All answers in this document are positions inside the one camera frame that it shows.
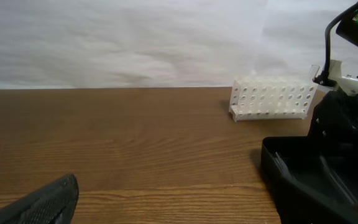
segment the black electronic device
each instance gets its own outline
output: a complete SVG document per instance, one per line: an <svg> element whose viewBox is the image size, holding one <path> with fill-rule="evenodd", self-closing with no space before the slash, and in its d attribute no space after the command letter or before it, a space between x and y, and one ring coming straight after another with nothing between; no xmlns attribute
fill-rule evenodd
<svg viewBox="0 0 358 224"><path fill-rule="evenodd" d="M337 34L358 46L358 2L327 26L326 65L314 79L337 90L314 108L307 136L262 143L262 170L283 224L358 223L358 94L347 95L329 76L338 22Z"/></svg>
<svg viewBox="0 0 358 224"><path fill-rule="evenodd" d="M65 175L0 209L0 224L69 224L78 193L75 176Z"/></svg>

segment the wooden table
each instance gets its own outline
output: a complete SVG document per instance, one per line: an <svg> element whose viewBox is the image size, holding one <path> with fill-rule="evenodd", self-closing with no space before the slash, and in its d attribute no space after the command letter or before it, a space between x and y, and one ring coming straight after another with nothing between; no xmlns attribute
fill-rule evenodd
<svg viewBox="0 0 358 224"><path fill-rule="evenodd" d="M230 92L0 90L0 208L72 172L73 223L280 223L261 142L310 121L235 123Z"/></svg>

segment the white paper sheet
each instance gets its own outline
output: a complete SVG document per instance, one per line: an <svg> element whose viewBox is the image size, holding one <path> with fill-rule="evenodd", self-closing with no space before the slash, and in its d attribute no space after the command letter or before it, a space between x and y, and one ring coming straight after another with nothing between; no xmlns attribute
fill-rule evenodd
<svg viewBox="0 0 358 224"><path fill-rule="evenodd" d="M324 30L354 0L274 0L267 10L254 70L257 74L307 76L324 65ZM358 75L358 48L331 32L331 58L342 60L342 74Z"/></svg>
<svg viewBox="0 0 358 224"><path fill-rule="evenodd" d="M230 86L252 68L266 5L0 0L0 88Z"/></svg>

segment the white wall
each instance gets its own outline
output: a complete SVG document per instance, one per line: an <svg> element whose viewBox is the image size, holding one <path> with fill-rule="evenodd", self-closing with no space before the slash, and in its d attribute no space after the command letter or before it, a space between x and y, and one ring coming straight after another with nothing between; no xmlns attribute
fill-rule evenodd
<svg viewBox="0 0 358 224"><path fill-rule="evenodd" d="M0 88L230 86L323 65L353 0L0 0ZM358 74L358 49L333 38Z"/></svg>

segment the white perforated rack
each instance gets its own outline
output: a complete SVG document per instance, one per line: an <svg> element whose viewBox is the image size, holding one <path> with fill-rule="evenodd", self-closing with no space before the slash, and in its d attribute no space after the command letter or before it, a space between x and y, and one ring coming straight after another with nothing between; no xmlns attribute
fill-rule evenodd
<svg viewBox="0 0 358 224"><path fill-rule="evenodd" d="M317 84L296 76L237 78L229 112L235 121L304 119Z"/></svg>

